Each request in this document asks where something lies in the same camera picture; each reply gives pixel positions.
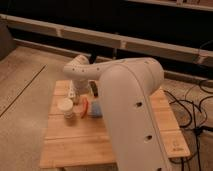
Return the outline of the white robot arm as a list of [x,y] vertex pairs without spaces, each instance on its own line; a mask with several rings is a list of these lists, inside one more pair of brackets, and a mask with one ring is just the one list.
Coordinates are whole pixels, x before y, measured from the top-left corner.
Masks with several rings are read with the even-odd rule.
[[157,60],[90,64],[79,55],[63,71],[73,80],[98,82],[99,104],[119,171],[172,171],[150,102],[164,80]]

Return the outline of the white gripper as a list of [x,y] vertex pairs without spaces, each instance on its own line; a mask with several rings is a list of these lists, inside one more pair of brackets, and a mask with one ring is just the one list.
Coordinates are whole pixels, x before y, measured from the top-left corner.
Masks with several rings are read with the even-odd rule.
[[74,104],[78,104],[80,96],[89,92],[89,83],[87,80],[71,80],[69,83],[68,98]]

